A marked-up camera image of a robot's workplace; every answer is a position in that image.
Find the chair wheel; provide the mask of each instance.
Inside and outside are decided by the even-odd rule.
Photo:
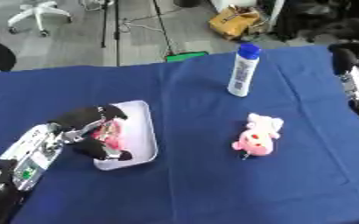
[[[15,27],[10,27],[10,28],[8,29],[8,32],[9,32],[10,34],[17,34],[17,33],[18,33],[18,30],[17,30]]]
[[[50,36],[50,32],[47,31],[47,30],[43,30],[43,31],[40,32],[40,36],[42,38],[48,37],[48,36]]]

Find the office chair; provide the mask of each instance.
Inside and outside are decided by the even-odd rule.
[[[12,17],[10,20],[8,20],[9,32],[12,34],[18,33],[18,30],[14,27],[14,24],[32,15],[35,16],[37,20],[37,25],[41,37],[47,37],[50,34],[49,31],[45,30],[45,28],[43,27],[42,24],[43,14],[55,14],[55,15],[66,16],[67,22],[72,23],[71,14],[69,14],[69,12],[65,10],[58,9],[57,3],[54,1],[39,3],[38,0],[31,0],[31,3],[22,4],[20,6],[20,9],[22,10],[22,12]]]

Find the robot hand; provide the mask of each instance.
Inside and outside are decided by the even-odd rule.
[[[101,126],[114,119],[128,119],[128,116],[118,107],[112,105],[78,108],[60,117],[51,120],[50,123],[57,123],[64,131],[64,137],[74,147],[77,153],[96,158],[129,160],[132,155],[128,151],[117,150],[109,154],[105,144],[91,136]]]

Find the black robotic finger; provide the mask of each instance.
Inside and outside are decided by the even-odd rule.
[[[133,159],[133,156],[130,152],[121,150],[121,156],[118,158],[118,161],[128,161],[131,159]]]
[[[64,131],[82,130],[87,124],[94,123],[101,119],[108,121],[115,117],[122,119],[128,118],[128,116],[120,108],[107,105],[74,109],[71,112],[61,115],[49,122],[59,124]]]
[[[343,75],[350,72],[353,66],[357,65],[358,59],[353,52],[346,48],[329,47],[332,52],[332,64],[336,75]]]
[[[104,160],[107,157],[103,143],[91,136],[86,136],[82,141],[73,143],[72,146],[75,152],[91,158]]]
[[[113,105],[101,106],[103,114],[106,116],[107,120],[113,118],[128,119],[128,116],[118,107]]]
[[[59,124],[63,130],[81,130],[89,123],[101,120],[97,107],[78,108],[61,115],[50,123]]]

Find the plush toy ear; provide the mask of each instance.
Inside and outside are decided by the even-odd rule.
[[[272,119],[272,128],[278,132],[283,126],[283,120],[280,118],[273,118]]]
[[[260,115],[258,115],[258,114],[250,113],[248,115],[248,122],[255,123],[258,120],[259,117],[260,117]]]

